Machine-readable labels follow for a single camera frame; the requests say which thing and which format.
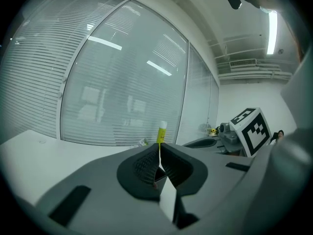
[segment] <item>fluorescent light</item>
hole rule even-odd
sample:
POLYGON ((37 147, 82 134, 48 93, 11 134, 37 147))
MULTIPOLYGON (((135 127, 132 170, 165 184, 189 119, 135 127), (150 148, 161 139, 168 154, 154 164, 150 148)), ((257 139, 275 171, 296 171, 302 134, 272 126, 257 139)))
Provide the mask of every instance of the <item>fluorescent light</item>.
POLYGON ((107 45, 107 46, 110 46, 112 48, 115 48, 115 49, 118 49, 118 50, 121 50, 122 49, 122 46, 119 46, 119 45, 116 45, 114 43, 111 43, 109 41, 106 41, 104 39, 101 39, 101 38, 97 38, 97 37, 88 37, 88 40, 92 40, 94 42, 98 42, 98 43, 101 43, 101 44, 104 44, 104 45, 107 45))
POLYGON ((268 38, 268 54, 274 54, 276 37, 277 37, 277 13, 272 11, 269 16, 269 38, 268 38))
POLYGON ((166 71, 165 69, 161 68, 159 65, 156 65, 155 63, 152 63, 151 61, 147 62, 148 65, 151 65, 152 67, 158 69, 159 71, 163 72, 164 74, 171 76, 172 74, 170 74, 168 71, 166 71))

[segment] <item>window blinds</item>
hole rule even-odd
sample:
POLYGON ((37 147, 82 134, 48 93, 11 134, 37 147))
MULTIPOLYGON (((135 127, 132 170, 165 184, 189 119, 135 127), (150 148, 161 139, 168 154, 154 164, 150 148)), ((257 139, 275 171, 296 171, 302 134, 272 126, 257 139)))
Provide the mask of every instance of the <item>window blinds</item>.
POLYGON ((1 64, 1 142, 31 129, 56 137, 62 77, 82 39, 122 0, 51 0, 12 39, 1 64))
POLYGON ((176 144, 203 138, 210 107, 211 72, 190 45, 184 103, 176 144))
POLYGON ((174 142, 187 67, 187 40, 164 19, 130 1, 91 34, 68 76, 61 138, 94 145, 157 140, 167 121, 174 142))
POLYGON ((209 111, 209 118, 208 118, 208 125, 211 128, 216 128, 220 126, 221 123, 217 123, 217 113, 218 113, 218 106, 219 106, 219 94, 220 89, 217 85, 213 76, 211 76, 211 102, 210 102, 210 111, 209 111))

